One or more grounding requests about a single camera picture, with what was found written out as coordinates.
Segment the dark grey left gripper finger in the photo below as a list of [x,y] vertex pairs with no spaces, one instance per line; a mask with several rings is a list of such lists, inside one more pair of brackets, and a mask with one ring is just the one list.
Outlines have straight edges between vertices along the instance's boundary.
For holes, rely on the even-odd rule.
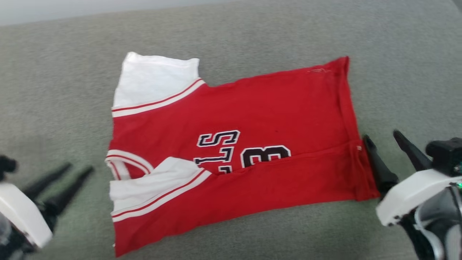
[[51,231],[55,230],[59,216],[63,214],[93,172],[93,166],[86,167],[78,174],[73,183],[44,202],[44,219]]
[[43,191],[49,188],[51,184],[64,176],[64,173],[66,173],[71,168],[71,166],[72,164],[69,162],[64,163],[57,169],[46,173],[45,176],[36,180],[26,188],[23,188],[22,192],[25,194],[25,196],[34,201]]

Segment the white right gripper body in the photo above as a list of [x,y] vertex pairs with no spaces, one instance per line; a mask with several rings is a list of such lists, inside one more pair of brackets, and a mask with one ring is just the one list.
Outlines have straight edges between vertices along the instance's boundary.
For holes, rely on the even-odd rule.
[[395,225],[451,183],[462,184],[462,176],[450,177],[434,169],[415,172],[387,192],[376,206],[377,217],[383,226]]

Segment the grey fabric sofa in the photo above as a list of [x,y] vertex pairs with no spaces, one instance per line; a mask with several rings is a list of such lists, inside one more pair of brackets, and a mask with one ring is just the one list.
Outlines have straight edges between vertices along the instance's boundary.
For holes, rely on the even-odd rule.
[[0,27],[0,154],[26,186],[64,162],[88,179],[54,239],[27,260],[115,260],[104,158],[130,51],[200,58],[213,86],[351,59],[361,134],[401,179],[414,172],[392,131],[420,149],[462,138],[462,12],[452,0],[253,0]]

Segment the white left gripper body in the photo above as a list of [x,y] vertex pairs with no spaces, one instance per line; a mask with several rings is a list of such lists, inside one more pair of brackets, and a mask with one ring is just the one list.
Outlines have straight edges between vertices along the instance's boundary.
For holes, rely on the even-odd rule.
[[53,237],[36,204],[7,182],[0,183],[0,214],[36,248],[42,249]]

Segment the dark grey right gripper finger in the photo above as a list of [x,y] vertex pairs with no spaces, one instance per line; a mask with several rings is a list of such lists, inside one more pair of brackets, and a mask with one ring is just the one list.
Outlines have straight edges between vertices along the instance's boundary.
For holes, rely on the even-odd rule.
[[375,186],[381,196],[386,196],[391,188],[398,184],[399,179],[381,159],[375,143],[368,135],[363,135],[363,144],[371,165]]
[[393,137],[400,149],[406,153],[414,169],[419,172],[432,167],[431,160],[412,142],[410,142],[399,130],[393,131]]

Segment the red and white basketball jersey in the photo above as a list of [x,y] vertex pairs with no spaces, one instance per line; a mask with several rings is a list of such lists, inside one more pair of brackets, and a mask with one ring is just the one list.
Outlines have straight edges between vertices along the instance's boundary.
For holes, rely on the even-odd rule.
[[379,196],[349,58],[211,87],[199,59],[129,52],[105,163],[117,258],[197,227]]

